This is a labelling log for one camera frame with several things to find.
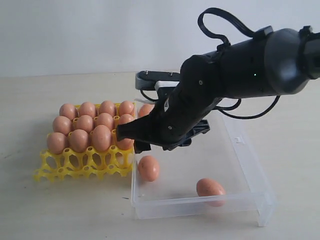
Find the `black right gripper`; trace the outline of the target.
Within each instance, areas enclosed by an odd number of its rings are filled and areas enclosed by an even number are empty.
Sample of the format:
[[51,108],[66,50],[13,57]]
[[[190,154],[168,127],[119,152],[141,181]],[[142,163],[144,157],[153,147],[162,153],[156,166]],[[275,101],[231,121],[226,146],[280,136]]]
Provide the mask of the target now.
[[116,127],[116,139],[134,141],[134,152],[150,151],[151,145],[173,150],[186,147],[192,138],[206,134],[210,125],[210,93],[203,87],[160,87],[158,101],[146,116]]

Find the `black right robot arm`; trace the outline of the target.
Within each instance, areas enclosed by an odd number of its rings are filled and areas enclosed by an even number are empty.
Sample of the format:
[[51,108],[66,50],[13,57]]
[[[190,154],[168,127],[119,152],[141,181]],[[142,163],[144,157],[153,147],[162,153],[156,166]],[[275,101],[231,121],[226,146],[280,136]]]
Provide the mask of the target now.
[[146,116],[116,128],[118,140],[134,140],[136,153],[151,145],[173,150],[210,130],[205,120],[220,101],[300,92],[320,76],[320,35],[309,26],[284,28],[228,46],[193,55],[179,72],[140,71],[135,87],[156,91],[158,99]]

